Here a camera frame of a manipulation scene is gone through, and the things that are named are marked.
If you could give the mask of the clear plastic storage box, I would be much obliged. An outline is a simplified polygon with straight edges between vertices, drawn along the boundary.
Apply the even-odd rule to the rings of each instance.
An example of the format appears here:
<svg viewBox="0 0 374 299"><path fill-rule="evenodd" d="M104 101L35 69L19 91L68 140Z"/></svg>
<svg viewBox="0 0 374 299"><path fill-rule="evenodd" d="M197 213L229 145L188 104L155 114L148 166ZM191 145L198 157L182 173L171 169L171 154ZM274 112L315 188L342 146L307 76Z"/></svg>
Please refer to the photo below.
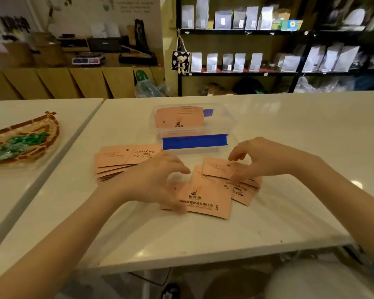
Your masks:
<svg viewBox="0 0 374 299"><path fill-rule="evenodd" d="M202 127L157 128L154 121L156 110L175 106L203 107L204 125ZM215 150L229 145L236 119L231 111L220 103L168 104L152 108L150 124L155 133L155 140L163 150Z"/></svg>

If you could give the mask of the small colourful boxes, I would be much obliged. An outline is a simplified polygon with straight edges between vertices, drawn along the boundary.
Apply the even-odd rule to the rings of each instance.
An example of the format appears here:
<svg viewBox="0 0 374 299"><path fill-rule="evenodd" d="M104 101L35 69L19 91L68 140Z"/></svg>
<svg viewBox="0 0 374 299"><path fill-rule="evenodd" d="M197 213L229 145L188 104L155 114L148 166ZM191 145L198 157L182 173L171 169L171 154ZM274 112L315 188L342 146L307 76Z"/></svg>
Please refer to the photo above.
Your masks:
<svg viewBox="0 0 374 299"><path fill-rule="evenodd" d="M272 21L271 30L278 31L298 31L303 24L303 20L290 20L285 18L276 18Z"/></svg>

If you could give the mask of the dark standing pouch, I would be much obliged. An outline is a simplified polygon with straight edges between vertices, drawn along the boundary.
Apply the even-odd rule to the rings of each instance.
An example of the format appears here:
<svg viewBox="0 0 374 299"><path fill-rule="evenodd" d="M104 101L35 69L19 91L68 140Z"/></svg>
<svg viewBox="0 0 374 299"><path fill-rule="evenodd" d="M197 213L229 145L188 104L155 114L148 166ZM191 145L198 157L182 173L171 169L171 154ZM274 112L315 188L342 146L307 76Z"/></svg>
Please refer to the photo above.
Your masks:
<svg viewBox="0 0 374 299"><path fill-rule="evenodd" d="M145 35L145 28L144 22L140 19L134 20L134 35L135 35L135 43L138 50L150 51L148 46L146 35Z"/></svg>

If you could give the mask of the pink coffee packet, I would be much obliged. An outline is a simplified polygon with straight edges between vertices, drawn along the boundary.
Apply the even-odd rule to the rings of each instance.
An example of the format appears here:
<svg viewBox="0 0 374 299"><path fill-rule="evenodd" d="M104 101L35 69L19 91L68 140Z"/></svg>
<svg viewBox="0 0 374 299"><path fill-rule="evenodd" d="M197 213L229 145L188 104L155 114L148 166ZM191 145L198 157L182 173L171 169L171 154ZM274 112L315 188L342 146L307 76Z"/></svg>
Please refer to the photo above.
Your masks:
<svg viewBox="0 0 374 299"><path fill-rule="evenodd" d="M203 160L202 174L230 179L235 173L246 169L248 165L219 158L206 157Z"/></svg>
<svg viewBox="0 0 374 299"><path fill-rule="evenodd" d="M249 206L253 198L259 192L262 185L262 178L248 180L248 183L230 183L226 182L227 188L230 190L231 199L245 206Z"/></svg>
<svg viewBox="0 0 374 299"><path fill-rule="evenodd" d="M184 202L184 200L185 200L186 190L188 186L189 186L188 181L166 183L165 186L161 187L159 197L174 196L180 202L183 202L186 206L186 202Z"/></svg>
<svg viewBox="0 0 374 299"><path fill-rule="evenodd" d="M186 205L189 212L228 220L232 194L223 181L203 174L203 165L196 165L188 182L171 186L176 198Z"/></svg>
<svg viewBox="0 0 374 299"><path fill-rule="evenodd" d="M203 107L175 106L157 109L154 115L157 128L202 127Z"/></svg>

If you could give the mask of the person's left forearm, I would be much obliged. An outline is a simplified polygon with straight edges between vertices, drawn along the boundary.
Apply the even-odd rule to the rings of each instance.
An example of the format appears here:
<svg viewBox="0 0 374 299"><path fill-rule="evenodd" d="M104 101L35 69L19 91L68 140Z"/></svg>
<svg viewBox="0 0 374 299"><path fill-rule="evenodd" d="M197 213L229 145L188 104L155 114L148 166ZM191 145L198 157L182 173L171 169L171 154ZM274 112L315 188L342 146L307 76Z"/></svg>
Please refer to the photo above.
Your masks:
<svg viewBox="0 0 374 299"><path fill-rule="evenodd" d="M0 299L48 299L60 290L110 216L127 201L124 185L101 185L0 277Z"/></svg>

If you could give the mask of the pile of pink packets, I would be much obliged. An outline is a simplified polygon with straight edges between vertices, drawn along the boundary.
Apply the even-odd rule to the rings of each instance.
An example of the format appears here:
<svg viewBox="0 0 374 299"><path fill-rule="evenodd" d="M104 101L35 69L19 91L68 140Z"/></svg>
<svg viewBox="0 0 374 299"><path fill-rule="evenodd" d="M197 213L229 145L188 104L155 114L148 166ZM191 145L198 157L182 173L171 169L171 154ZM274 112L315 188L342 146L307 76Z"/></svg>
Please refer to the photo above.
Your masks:
<svg viewBox="0 0 374 299"><path fill-rule="evenodd" d="M117 145L102 147L94 155L95 177L108 180L162 151L159 144Z"/></svg>

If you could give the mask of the brown cardboard boxes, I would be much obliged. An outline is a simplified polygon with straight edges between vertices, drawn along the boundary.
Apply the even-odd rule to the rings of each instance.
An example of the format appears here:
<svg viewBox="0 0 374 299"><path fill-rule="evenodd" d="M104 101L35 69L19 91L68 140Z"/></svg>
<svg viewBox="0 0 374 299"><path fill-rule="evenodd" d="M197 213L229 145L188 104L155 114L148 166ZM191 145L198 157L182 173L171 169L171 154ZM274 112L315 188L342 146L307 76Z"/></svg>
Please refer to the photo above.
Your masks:
<svg viewBox="0 0 374 299"><path fill-rule="evenodd" d="M0 35L1 68L67 66L59 40L51 33L14 31Z"/></svg>

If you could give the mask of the row of white pouches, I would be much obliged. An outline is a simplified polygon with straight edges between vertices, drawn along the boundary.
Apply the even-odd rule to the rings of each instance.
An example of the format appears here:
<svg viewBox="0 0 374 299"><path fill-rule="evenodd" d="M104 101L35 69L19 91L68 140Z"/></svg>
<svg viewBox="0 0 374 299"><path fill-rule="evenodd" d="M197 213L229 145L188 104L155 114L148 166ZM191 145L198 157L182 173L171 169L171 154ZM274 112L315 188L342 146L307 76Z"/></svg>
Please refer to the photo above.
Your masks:
<svg viewBox="0 0 374 299"><path fill-rule="evenodd" d="M180 0L180 28L268 31L278 8L276 0Z"/></svg>
<svg viewBox="0 0 374 299"><path fill-rule="evenodd" d="M224 54L219 59L218 53L209 53L203 62L202 53L192 53L190 73L217 72L253 72L253 73L297 73L304 58L306 45L298 45L292 53L276 53L272 60L265 60L263 53ZM313 45L304 60L303 73L328 72L347 73L361 70L367 55L360 46L333 43L332 45Z"/></svg>

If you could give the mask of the person's white clothing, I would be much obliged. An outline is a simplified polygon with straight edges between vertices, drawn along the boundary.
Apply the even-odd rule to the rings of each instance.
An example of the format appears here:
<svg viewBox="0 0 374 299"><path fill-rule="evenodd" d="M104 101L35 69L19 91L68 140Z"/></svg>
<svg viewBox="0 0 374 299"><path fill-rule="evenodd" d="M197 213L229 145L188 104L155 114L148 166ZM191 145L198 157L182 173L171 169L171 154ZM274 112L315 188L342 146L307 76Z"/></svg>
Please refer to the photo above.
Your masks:
<svg viewBox="0 0 374 299"><path fill-rule="evenodd" d="M374 299L374 278L342 263L291 261L273 272L263 299Z"/></svg>

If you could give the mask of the white kitchen scale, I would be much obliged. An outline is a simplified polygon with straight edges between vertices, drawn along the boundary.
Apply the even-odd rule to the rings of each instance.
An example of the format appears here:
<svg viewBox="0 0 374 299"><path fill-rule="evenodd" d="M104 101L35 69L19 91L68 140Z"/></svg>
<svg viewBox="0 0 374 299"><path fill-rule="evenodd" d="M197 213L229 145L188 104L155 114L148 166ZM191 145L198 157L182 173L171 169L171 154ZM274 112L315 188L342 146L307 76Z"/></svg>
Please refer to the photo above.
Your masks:
<svg viewBox="0 0 374 299"><path fill-rule="evenodd" d="M100 66L104 56L77 56L72 58L72 65L76 66Z"/></svg>

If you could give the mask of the wooden cabinet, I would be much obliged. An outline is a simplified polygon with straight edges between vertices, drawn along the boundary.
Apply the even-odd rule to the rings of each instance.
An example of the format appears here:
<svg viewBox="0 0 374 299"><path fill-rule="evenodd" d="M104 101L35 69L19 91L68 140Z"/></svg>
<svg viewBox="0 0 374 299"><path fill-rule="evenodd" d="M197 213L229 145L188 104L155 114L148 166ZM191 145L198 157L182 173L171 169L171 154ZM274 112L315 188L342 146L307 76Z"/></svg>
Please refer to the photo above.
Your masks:
<svg viewBox="0 0 374 299"><path fill-rule="evenodd" d="M135 73L143 70L156 85L165 81L163 65L119 63L119 53L106 53L104 63L92 68L68 65L51 68L41 55L35 65L17 67L10 54L0 53L0 100L46 100L76 98L135 98Z"/></svg>

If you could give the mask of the black box device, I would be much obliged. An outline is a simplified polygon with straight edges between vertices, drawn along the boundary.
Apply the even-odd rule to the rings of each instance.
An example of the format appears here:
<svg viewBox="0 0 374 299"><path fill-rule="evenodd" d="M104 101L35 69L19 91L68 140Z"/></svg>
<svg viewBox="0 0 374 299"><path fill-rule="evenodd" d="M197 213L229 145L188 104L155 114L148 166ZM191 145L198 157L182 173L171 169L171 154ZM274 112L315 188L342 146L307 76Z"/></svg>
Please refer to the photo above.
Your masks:
<svg viewBox="0 0 374 299"><path fill-rule="evenodd" d="M120 53L122 52L121 38L87 38L92 53Z"/></svg>

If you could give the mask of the person's right hand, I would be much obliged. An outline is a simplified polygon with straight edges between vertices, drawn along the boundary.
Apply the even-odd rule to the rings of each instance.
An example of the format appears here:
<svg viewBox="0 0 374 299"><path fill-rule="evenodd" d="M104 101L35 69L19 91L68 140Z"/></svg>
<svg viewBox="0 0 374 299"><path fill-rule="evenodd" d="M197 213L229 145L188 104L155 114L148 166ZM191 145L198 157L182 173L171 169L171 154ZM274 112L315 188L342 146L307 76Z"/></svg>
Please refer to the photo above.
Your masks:
<svg viewBox="0 0 374 299"><path fill-rule="evenodd" d="M307 164L319 160L313 154L263 137L240 142L233 148L228 160L243 160L246 156L251 158L249 166L268 167L269 176L296 175Z"/></svg>

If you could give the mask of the person's right forearm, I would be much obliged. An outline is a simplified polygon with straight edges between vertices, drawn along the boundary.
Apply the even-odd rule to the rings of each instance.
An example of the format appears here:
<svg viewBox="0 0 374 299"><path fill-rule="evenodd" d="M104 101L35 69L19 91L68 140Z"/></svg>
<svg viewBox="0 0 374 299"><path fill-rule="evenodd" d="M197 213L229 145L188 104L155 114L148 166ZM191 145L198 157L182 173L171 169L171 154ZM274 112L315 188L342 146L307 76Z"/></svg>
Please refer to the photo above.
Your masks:
<svg viewBox="0 0 374 299"><path fill-rule="evenodd" d="M308 188L374 261L374 197L315 157Z"/></svg>

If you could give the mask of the heap of green candies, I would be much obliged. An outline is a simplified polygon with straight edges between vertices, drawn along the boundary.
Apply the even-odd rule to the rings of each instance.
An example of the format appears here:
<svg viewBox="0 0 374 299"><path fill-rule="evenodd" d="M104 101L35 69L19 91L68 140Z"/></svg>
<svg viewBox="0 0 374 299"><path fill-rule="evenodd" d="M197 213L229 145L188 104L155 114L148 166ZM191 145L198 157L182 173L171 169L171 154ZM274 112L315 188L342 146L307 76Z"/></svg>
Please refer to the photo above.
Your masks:
<svg viewBox="0 0 374 299"><path fill-rule="evenodd" d="M16 135L0 144L0 162L15 159L27 152L36 152L50 134L46 131Z"/></svg>

